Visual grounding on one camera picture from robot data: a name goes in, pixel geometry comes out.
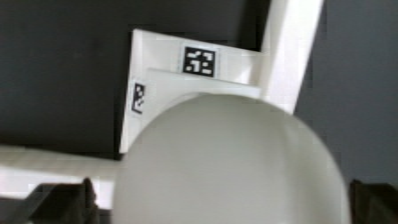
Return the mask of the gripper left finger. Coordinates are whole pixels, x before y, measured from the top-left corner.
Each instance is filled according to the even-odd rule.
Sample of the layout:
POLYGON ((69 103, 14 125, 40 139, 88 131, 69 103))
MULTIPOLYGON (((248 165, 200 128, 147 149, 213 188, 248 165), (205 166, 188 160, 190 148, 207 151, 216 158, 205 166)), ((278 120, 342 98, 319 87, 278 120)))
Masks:
POLYGON ((0 196, 0 224, 111 224, 95 196, 88 178, 79 183, 40 183, 22 199, 0 196))

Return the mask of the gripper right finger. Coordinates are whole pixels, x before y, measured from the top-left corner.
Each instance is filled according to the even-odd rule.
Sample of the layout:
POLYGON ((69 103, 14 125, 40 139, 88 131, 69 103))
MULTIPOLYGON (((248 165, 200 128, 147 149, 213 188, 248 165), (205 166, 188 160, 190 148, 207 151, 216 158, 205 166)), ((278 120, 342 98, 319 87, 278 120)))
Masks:
POLYGON ((387 183, 349 183, 353 224, 398 224, 398 189, 387 183))

